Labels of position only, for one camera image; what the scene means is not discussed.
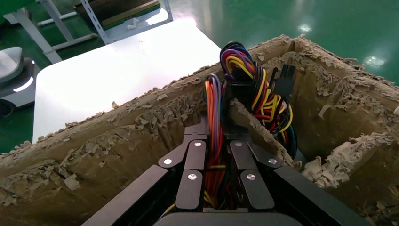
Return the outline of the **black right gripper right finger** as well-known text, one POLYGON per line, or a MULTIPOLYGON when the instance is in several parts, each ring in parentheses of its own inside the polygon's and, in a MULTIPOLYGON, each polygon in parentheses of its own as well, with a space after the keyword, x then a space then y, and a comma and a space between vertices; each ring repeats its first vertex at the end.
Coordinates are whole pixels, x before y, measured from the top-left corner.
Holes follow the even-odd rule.
POLYGON ((254 144, 249 135, 228 135, 250 212, 281 214, 301 226, 368 226, 370 223, 282 160, 254 144))

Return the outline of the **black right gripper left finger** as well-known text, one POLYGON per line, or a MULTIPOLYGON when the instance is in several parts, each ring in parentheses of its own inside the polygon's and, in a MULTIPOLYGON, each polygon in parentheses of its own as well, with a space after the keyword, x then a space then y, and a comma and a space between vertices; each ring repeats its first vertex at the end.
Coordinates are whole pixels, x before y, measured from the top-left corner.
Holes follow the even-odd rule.
POLYGON ((179 226, 203 204, 207 122, 186 127, 183 142, 116 195, 85 226, 179 226))

